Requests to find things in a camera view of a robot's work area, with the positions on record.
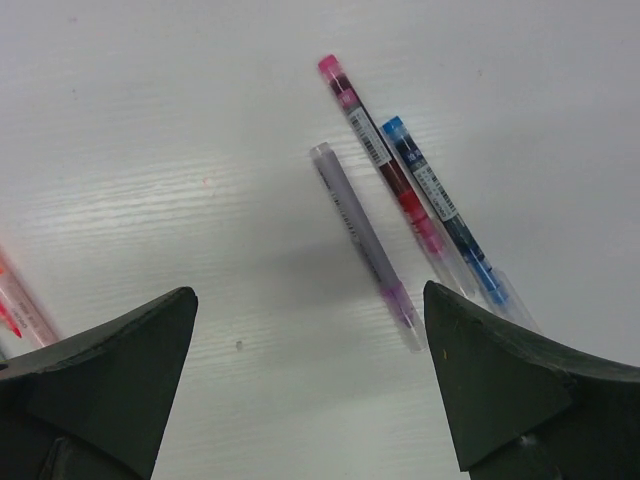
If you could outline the pink red capped pen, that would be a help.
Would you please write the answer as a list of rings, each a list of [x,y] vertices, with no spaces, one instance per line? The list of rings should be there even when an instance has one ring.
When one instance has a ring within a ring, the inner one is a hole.
[[[325,56],[318,63],[318,70],[332,90],[369,159],[394,196],[440,282],[466,298],[474,297],[473,281],[430,217],[337,57],[332,54]]]

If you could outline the grey purple marker pen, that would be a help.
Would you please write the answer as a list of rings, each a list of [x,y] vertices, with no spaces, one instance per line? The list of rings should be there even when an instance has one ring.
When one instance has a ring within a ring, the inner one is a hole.
[[[424,322],[392,266],[335,152],[324,142],[310,157],[360,257],[369,267],[399,334],[411,352],[427,349]]]

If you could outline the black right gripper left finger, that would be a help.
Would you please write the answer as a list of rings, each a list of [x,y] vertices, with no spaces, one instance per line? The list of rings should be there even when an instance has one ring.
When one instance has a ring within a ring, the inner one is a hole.
[[[151,478],[197,309],[180,287],[2,362],[2,478]]]

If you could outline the blue capped pen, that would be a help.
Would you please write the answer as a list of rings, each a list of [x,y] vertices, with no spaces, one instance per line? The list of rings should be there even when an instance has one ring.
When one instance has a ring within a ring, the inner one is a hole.
[[[539,327],[504,272],[492,266],[486,257],[403,121],[395,116],[384,123],[382,129],[422,189],[490,309],[523,328],[539,332]]]

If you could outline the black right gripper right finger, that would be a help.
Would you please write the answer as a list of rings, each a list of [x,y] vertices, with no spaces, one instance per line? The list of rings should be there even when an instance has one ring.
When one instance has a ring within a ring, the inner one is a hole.
[[[426,334],[458,466],[473,479],[636,479],[639,370],[504,320],[445,286]]]

